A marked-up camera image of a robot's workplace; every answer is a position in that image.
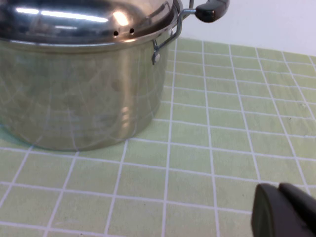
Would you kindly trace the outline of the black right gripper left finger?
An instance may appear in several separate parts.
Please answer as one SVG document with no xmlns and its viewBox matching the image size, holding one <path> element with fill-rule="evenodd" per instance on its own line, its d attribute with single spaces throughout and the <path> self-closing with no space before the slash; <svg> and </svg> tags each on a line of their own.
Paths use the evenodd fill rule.
<svg viewBox="0 0 316 237">
<path fill-rule="evenodd" d="M 270 184 L 256 186 L 251 216 L 254 237 L 308 237 L 309 228 L 281 191 Z"/>
</svg>

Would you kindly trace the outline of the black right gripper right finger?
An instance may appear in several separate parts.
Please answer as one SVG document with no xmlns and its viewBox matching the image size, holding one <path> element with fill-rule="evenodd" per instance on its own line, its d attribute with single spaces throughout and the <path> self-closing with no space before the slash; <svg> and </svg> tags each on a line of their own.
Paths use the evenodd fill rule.
<svg viewBox="0 0 316 237">
<path fill-rule="evenodd" d="M 278 189 L 289 200 L 307 229 L 316 236 L 316 199 L 290 183 L 280 183 Z"/>
</svg>

